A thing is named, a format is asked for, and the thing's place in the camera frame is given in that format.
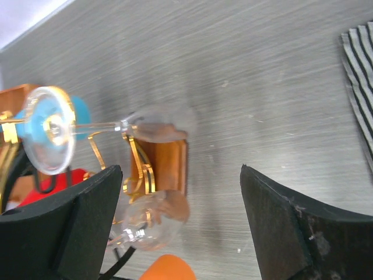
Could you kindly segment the blue plastic wine glass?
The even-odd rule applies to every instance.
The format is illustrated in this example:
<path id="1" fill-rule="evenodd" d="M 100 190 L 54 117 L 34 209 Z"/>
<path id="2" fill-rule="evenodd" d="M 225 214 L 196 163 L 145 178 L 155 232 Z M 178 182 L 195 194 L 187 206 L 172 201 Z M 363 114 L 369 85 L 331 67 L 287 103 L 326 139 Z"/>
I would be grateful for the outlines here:
<path id="1" fill-rule="evenodd" d="M 52 96 L 40 97 L 34 105 L 27 103 L 16 115 L 17 120 L 24 120 L 16 124 L 17 135 L 38 144 L 66 139 L 68 119 L 72 116 L 66 108 L 61 99 Z"/>

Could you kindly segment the wooden compartment tray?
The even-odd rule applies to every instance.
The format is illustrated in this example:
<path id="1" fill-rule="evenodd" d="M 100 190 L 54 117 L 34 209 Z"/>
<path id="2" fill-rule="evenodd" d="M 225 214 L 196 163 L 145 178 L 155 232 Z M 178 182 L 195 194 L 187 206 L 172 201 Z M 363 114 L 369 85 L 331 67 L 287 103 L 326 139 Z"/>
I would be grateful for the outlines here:
<path id="1" fill-rule="evenodd" d="M 27 95 L 37 87 L 39 85 L 22 84 L 2 90 L 0 93 L 0 112 L 10 111 L 15 116 L 23 108 Z"/>

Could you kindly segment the striped cloth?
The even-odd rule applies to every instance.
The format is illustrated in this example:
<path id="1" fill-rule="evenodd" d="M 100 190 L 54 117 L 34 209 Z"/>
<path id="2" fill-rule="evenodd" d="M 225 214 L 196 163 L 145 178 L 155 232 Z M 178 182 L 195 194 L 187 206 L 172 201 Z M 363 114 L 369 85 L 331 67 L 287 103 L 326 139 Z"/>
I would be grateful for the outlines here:
<path id="1" fill-rule="evenodd" d="M 364 139 L 365 156 L 372 167 L 372 21 L 349 29 L 340 38 L 346 87 Z"/>

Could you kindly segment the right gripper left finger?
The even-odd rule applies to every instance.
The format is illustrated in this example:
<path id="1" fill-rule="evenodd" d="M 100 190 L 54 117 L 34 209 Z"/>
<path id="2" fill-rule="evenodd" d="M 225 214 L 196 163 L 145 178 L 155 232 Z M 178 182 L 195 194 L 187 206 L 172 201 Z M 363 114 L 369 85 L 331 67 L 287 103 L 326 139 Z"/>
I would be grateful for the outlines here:
<path id="1" fill-rule="evenodd" d="M 1 215 L 1 279 L 98 279 L 121 183 L 112 165 Z"/>

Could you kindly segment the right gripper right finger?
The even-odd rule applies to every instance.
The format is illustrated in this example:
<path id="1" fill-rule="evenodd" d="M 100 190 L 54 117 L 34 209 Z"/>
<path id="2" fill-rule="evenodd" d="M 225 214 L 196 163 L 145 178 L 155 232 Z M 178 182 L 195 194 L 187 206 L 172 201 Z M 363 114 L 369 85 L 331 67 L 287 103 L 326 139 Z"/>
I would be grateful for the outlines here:
<path id="1" fill-rule="evenodd" d="M 372 217 L 320 202 L 252 167 L 242 198 L 262 279 L 372 279 Z"/>

